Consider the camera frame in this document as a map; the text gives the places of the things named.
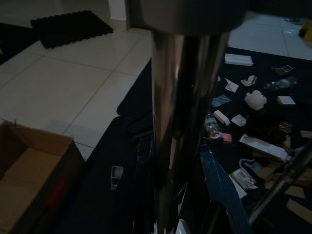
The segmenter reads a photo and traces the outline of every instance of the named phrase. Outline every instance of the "metal rod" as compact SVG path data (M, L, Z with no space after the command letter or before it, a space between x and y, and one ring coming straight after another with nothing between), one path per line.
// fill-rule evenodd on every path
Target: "metal rod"
M255 206L249 216L249 224L253 225L267 206L283 194L311 163L312 140L305 145L304 149L293 159L292 164L286 169L281 178Z
M153 31L152 79L157 232L176 231L175 201L192 167L228 41Z

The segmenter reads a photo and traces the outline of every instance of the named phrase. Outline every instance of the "open cardboard box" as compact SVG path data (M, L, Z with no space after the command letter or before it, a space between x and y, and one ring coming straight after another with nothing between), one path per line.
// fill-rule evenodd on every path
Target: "open cardboard box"
M83 165L70 137L0 124L0 234L46 233Z

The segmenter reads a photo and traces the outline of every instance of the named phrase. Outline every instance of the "white wall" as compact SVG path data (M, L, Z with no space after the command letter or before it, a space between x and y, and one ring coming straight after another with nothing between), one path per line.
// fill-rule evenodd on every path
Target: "white wall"
M127 20L125 0L108 0L111 19Z

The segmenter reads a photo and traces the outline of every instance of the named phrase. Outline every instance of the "white tile floor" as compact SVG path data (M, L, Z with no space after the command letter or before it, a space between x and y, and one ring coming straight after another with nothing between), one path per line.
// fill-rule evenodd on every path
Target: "white tile floor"
M30 19L92 10L109 23L107 0L0 0L0 22L30 27ZM312 49L282 18L249 13L231 47L312 60ZM72 136L86 160L151 56L146 30L131 29L54 50L40 42L0 66L0 122Z

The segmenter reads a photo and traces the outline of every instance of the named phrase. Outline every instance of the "stainless steel pole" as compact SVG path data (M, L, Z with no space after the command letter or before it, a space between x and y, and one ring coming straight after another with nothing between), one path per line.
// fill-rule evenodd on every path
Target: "stainless steel pole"
M249 216L249 223L253 225L262 212L271 204L275 198L283 194L289 186L303 173L312 163L312 140L293 159L292 164L283 173L281 178L273 185L268 193L259 201Z
M153 31L152 79L156 222L174 234L175 197L187 183L228 33L188 37Z

